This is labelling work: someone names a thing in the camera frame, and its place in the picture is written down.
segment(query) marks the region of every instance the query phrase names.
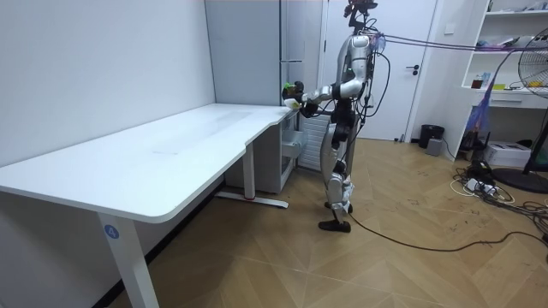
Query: door frame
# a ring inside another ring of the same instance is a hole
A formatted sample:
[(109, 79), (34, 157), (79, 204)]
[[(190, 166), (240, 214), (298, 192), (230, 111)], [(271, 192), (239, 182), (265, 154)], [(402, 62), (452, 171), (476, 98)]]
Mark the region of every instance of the door frame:
[[(428, 30), (428, 41), (432, 41), (435, 37), (436, 32), (434, 29), (440, 26), (441, 14), (439, 14), (440, 7), (442, 6), (443, 0), (436, 0), (434, 4), (434, 11), (432, 14), (432, 20), (430, 21), (430, 29)], [(322, 27), (321, 27), (321, 36), (319, 41), (319, 62), (318, 62), (318, 84), (317, 88), (323, 86), (322, 79), (324, 78), (324, 62), (325, 62), (325, 41), (327, 37), (327, 23), (329, 22), (329, 0), (322, 0)], [(430, 59), (432, 57), (432, 49), (426, 47), (425, 53), (422, 56), (422, 63), (420, 66), (422, 68), (428, 68)], [(419, 72), (419, 80), (417, 81), (417, 87), (414, 90), (413, 100), (411, 101), (411, 110), (409, 112), (408, 124), (405, 128), (405, 142), (411, 142), (411, 137), (413, 134), (413, 127), (417, 113), (419, 111), (419, 102), (422, 99), (422, 94), (426, 85), (426, 74), (423, 74), (424, 69), (421, 69)]]

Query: white wall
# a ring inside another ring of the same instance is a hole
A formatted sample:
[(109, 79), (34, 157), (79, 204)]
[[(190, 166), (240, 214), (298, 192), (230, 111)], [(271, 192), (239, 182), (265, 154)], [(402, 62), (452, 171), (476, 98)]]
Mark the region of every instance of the white wall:
[[(0, 166), (214, 102), (201, 1), (2, 1), (0, 42)], [(94, 213), (0, 205), (4, 308), (90, 307), (119, 279)], [(137, 224), (143, 250), (185, 214)]]
[(0, 166), (214, 101), (201, 1), (0, 3)]
[[(438, 0), (429, 41), (445, 44), (475, 45), (479, 25), (477, 14), (483, 15), (487, 0)], [(445, 35), (447, 24), (456, 25), (455, 34)], [(409, 133), (411, 138), (419, 138), (423, 124), (442, 125), (445, 122), (445, 105), (450, 89), (461, 86), (466, 73), (470, 52), (459, 50), (426, 49), (425, 65), (412, 110), (414, 125)]]

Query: desk leg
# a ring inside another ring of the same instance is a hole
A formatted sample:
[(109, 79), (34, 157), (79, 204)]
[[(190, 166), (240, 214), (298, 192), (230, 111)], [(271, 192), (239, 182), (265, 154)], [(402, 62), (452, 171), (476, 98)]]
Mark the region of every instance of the desk leg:
[(276, 207), (287, 209), (289, 204), (287, 202), (268, 199), (268, 198), (256, 198), (255, 197), (255, 170), (253, 167), (253, 143), (246, 146), (246, 153), (243, 155), (243, 189), (244, 195), (240, 195), (232, 192), (218, 192), (219, 198), (231, 198), (235, 200), (242, 200), (247, 202), (254, 202), (259, 204), (267, 204)]
[(98, 213), (110, 251), (133, 308), (158, 308), (139, 237), (132, 220)]

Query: round logo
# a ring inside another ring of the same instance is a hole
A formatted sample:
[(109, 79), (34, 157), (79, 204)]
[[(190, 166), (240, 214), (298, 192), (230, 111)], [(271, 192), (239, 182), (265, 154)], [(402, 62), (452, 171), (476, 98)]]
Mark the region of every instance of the round logo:
[(111, 225), (104, 226), (104, 231), (114, 240), (120, 237), (118, 230), (116, 230), (116, 228), (112, 227)]

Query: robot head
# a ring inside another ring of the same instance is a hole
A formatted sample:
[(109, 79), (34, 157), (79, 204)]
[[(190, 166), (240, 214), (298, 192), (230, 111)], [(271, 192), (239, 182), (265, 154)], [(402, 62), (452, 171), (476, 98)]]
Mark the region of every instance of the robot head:
[(348, 5), (344, 8), (344, 18), (358, 11), (363, 15), (368, 15), (367, 11), (377, 8), (377, 5), (374, 0), (348, 0)]
[[(351, 15), (348, 26), (354, 29), (354, 35), (366, 28), (366, 19), (369, 16), (368, 10), (375, 8), (377, 8), (375, 0), (348, 0), (348, 5), (344, 8), (344, 18)], [(363, 15), (363, 22), (356, 20), (357, 12)]]

